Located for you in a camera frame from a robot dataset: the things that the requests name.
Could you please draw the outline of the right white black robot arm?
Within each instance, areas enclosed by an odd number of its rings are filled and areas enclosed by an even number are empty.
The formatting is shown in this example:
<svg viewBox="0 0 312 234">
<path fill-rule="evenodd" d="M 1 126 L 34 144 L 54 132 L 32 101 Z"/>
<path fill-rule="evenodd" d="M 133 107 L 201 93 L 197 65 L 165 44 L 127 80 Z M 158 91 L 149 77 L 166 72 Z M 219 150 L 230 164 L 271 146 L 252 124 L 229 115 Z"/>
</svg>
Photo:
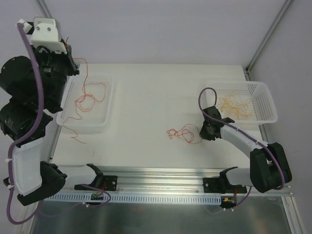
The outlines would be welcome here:
<svg viewBox="0 0 312 234">
<path fill-rule="evenodd" d="M 222 118 L 216 107 L 202 110 L 204 116 L 200 137 L 214 141 L 222 139 L 241 152 L 250 164 L 248 168 L 232 167 L 219 173 L 218 184 L 221 193 L 228 193 L 238 185 L 247 185 L 265 193 L 280 190 L 292 181 L 292 173 L 281 144 L 259 141 L 237 127 L 234 120 Z"/>
</svg>

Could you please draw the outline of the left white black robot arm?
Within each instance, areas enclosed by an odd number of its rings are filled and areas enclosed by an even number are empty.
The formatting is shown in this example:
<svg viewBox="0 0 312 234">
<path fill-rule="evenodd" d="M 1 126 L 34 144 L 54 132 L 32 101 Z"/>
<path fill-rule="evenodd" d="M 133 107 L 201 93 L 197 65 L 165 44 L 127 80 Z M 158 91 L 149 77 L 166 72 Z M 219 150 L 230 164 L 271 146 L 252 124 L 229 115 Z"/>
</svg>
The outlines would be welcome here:
<svg viewBox="0 0 312 234">
<path fill-rule="evenodd" d="M 0 86 L 11 98 L 1 108 L 0 128 L 15 145 L 12 149 L 10 176 L 4 184 L 17 192 L 18 201 L 30 205 L 58 193 L 63 188 L 75 190 L 102 188 L 103 173 L 93 164 L 58 166 L 41 160 L 46 126 L 52 114 L 62 110 L 61 100 L 68 77 L 79 74 L 71 46 L 56 53 L 46 46 L 33 47 L 44 94 L 44 111 L 36 131 L 39 98 L 31 60 L 25 56 L 9 59 L 1 68 Z"/>
</svg>

